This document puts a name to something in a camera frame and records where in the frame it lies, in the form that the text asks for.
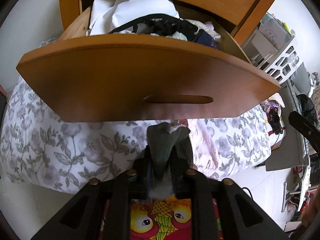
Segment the person's right hand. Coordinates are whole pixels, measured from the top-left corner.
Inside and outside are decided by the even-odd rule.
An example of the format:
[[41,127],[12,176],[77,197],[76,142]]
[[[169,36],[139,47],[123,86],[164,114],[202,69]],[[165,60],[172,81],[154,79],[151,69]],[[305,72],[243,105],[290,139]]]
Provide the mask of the person's right hand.
[[320,210],[320,188],[317,187],[317,191],[314,197],[310,200],[308,206],[302,214],[302,225],[308,227],[308,225],[313,221],[318,211]]

